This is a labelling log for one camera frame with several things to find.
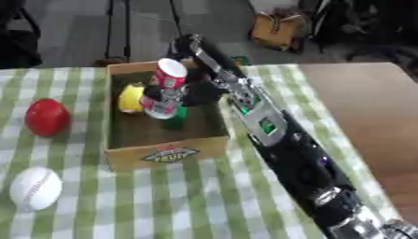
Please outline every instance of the wooden table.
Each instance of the wooden table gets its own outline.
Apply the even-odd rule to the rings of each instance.
[[[400,214],[418,224],[418,85],[391,63],[301,69]]]

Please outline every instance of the red ball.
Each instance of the red ball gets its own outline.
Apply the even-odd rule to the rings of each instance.
[[[44,98],[32,103],[25,117],[28,128],[39,136],[52,136],[70,123],[70,114],[59,102]]]

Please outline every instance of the can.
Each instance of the can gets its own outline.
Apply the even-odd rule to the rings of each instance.
[[[188,70],[180,62],[162,58],[158,61],[157,69],[151,78],[151,85],[159,85],[164,89],[176,89],[183,85]],[[175,115],[176,102],[159,102],[147,96],[141,98],[145,112],[156,119],[167,120]]]

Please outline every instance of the baseball stitching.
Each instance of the baseball stitching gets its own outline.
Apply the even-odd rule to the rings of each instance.
[[[41,188],[41,186],[47,181],[50,173],[51,173],[51,171],[48,171],[45,174],[45,176],[29,190],[28,194],[24,197],[24,201],[26,203],[31,202],[31,199],[34,197],[35,193],[37,193],[39,191],[39,189]]]

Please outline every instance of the open cardboard box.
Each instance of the open cardboard box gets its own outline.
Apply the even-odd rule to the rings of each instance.
[[[193,64],[188,77],[196,77]],[[118,110],[118,96],[134,82],[146,83],[157,62],[125,63],[107,68],[105,153],[113,171],[149,168],[170,162],[187,162],[225,154],[228,132],[217,105],[188,109],[182,130],[168,130],[163,120],[146,113],[126,114]]]

